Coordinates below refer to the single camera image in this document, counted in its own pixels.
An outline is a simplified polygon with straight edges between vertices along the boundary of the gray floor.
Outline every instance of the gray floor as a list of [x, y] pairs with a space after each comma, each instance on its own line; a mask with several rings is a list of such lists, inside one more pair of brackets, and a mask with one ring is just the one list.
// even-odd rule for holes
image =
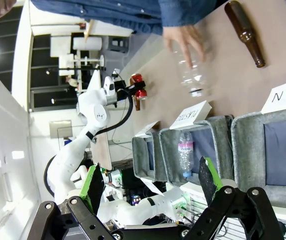
[[[129, 39], [129, 51], [127, 53], [109, 51], [103, 47], [100, 54], [105, 57], [106, 73], [110, 76], [114, 69], [122, 71], [149, 37], [150, 34], [145, 33], [133, 34]], [[103, 46], [106, 46], [107, 40], [107, 37], [103, 37]]]

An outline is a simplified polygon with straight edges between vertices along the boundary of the beige table surface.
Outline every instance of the beige table surface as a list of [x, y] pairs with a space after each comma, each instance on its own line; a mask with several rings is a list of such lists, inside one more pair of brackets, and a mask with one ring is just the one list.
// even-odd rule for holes
[[148, 42], [144, 52], [138, 52], [122, 72], [123, 78], [141, 73], [149, 96], [141, 103], [141, 111], [133, 111], [135, 133], [158, 120], [161, 128], [169, 127], [184, 108], [203, 100], [209, 101], [213, 108], [210, 114], [215, 116], [259, 112], [271, 89], [286, 83], [286, 0], [240, 2], [255, 25], [266, 67], [256, 68], [221, 6], [197, 25], [211, 46], [206, 63], [211, 95], [192, 98], [180, 85], [175, 63], [163, 48], [162, 38], [155, 37], [153, 44]]

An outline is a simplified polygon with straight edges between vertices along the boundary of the bolt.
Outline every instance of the bolt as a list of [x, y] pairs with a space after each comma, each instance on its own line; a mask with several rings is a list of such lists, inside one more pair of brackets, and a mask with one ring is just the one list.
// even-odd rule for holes
[[114, 233], [113, 234], [113, 237], [116, 239], [116, 240], [122, 240], [121, 236], [117, 233]]
[[185, 229], [181, 232], [182, 238], [184, 238], [188, 234], [189, 230]]
[[254, 190], [252, 191], [252, 194], [255, 195], [255, 196], [256, 196], [256, 195], [259, 195], [259, 191], [256, 190], [256, 189], [254, 189]]
[[224, 192], [226, 194], [231, 194], [232, 193], [232, 189], [231, 188], [227, 188], [227, 189], [224, 190]]

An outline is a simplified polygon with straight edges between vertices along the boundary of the clear plastic bottle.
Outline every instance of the clear plastic bottle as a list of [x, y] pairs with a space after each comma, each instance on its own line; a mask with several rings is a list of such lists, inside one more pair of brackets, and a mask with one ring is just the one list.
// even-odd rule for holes
[[196, 50], [189, 47], [192, 60], [192, 69], [189, 68], [180, 46], [173, 43], [173, 55], [175, 63], [178, 65], [179, 80], [188, 89], [192, 97], [200, 97], [205, 94], [207, 81], [205, 78], [204, 63], [200, 60]]
[[192, 175], [194, 166], [193, 159], [193, 138], [190, 132], [182, 132], [178, 141], [179, 165], [182, 169], [183, 177]]

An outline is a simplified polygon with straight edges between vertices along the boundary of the denim shirt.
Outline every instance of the denim shirt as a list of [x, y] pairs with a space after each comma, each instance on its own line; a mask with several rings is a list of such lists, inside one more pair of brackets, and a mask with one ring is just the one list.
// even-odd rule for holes
[[194, 25], [217, 0], [31, 0], [40, 10], [99, 20], [142, 33], [162, 35], [163, 27]]

